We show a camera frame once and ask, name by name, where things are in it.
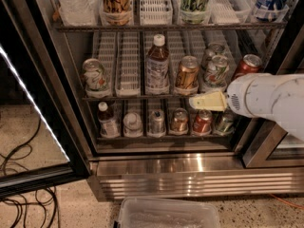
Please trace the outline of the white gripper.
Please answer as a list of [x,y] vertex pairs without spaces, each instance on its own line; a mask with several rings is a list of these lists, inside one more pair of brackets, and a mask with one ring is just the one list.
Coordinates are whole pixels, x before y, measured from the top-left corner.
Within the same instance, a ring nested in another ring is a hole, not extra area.
[[250,83],[254,80],[253,74],[246,74],[236,78],[227,87],[227,101],[221,91],[197,94],[188,99],[189,104],[196,110],[224,111],[227,104],[238,115],[252,117],[246,105],[246,93]]

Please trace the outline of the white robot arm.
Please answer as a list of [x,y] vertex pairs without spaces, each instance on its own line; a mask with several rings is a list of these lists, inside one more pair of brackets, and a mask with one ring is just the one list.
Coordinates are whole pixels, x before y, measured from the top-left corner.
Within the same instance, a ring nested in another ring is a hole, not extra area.
[[189,98],[196,110],[224,111],[273,121],[304,140],[304,75],[249,73],[236,78],[226,93],[212,91]]

